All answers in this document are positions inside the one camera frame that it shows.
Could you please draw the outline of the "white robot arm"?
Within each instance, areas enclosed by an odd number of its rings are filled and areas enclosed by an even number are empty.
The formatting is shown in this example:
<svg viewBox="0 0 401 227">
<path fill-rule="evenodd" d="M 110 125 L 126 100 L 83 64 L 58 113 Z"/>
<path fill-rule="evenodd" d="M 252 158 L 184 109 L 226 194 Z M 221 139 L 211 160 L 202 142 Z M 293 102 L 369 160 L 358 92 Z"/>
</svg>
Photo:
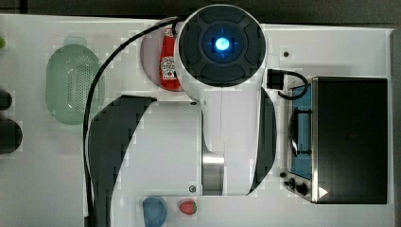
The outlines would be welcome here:
<svg viewBox="0 0 401 227">
<path fill-rule="evenodd" d="M 268 44 L 244 9 L 211 5 L 178 28 L 182 101 L 123 95 L 91 122 L 91 227 L 159 227 L 170 201 L 246 196 L 270 171 L 274 106 Z"/>
</svg>

